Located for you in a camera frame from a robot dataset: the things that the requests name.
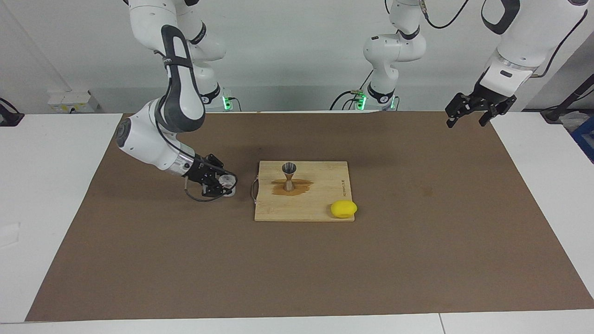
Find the cutting board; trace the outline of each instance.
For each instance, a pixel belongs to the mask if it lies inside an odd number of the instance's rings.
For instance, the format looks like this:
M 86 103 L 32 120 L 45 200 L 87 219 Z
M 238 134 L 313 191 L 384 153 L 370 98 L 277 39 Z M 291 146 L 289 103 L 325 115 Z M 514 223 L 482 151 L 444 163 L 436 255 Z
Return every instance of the cutting board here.
M 353 222 L 355 217 L 335 218 L 330 205 L 352 200 L 346 161 L 291 161 L 297 166 L 295 189 L 283 189 L 282 166 L 287 161 L 260 161 L 256 198 L 257 222 Z

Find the yellow lemon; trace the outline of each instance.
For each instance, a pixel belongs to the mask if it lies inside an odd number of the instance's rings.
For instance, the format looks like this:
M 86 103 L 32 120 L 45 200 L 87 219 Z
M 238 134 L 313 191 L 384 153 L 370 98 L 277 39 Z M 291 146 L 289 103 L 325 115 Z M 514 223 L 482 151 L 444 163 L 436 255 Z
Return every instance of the yellow lemon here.
M 357 204 L 348 200 L 335 201 L 330 206 L 330 211 L 336 218 L 350 218 L 357 212 Z

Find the power outlet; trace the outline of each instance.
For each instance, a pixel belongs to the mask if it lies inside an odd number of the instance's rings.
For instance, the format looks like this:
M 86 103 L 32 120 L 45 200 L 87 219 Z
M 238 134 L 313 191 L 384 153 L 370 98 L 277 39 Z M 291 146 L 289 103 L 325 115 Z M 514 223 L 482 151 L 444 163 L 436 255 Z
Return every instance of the power outlet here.
M 100 108 L 90 92 L 52 93 L 48 105 L 57 114 L 90 114 Z

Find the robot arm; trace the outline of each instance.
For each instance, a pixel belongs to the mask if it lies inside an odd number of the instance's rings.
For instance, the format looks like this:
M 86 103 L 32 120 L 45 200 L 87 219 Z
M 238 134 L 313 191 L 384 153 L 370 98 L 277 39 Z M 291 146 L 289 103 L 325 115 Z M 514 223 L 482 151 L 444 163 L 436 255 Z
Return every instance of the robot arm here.
M 195 7 L 178 6 L 178 25 L 190 39 L 188 47 L 194 75 L 205 108 L 208 111 L 229 110 L 232 106 L 226 97 L 230 96 L 230 92 L 219 85 L 214 70 L 206 63 L 223 59 L 226 53 L 225 44 L 207 30 Z
M 481 126 L 504 115 L 516 101 L 516 90 L 530 78 L 546 56 L 587 13 L 588 0 L 501 0 L 505 13 L 497 24 L 485 25 L 501 35 L 470 95 L 458 93 L 447 105 L 447 125 L 473 111 L 486 111 Z
M 144 163 L 202 184 L 204 196 L 231 196 L 235 175 L 224 170 L 213 155 L 196 155 L 176 138 L 177 133 L 200 128 L 205 117 L 189 47 L 192 40 L 180 30 L 176 14 L 187 10 L 188 1 L 129 0 L 134 37 L 161 54 L 169 86 L 163 97 L 120 123 L 116 142 L 121 150 Z
M 395 34 L 374 36 L 365 42 L 365 59 L 373 66 L 367 92 L 372 97 L 368 102 L 378 109 L 391 103 L 398 81 L 397 62 L 421 59 L 425 54 L 426 41 L 420 34 L 421 6 L 418 0 L 394 0 L 390 10 L 390 22 L 397 29 Z

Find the jigger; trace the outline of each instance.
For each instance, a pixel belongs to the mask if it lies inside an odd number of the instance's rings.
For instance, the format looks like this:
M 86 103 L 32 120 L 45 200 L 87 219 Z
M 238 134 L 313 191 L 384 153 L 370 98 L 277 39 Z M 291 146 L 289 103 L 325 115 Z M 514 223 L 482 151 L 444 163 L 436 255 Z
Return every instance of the jigger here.
M 283 173 L 285 173 L 285 177 L 287 178 L 287 181 L 285 181 L 285 186 L 283 187 L 283 189 L 288 193 L 295 189 L 295 185 L 293 184 L 292 180 L 295 171 L 297 171 L 297 166 L 295 166 L 294 163 L 287 162 L 283 165 Z

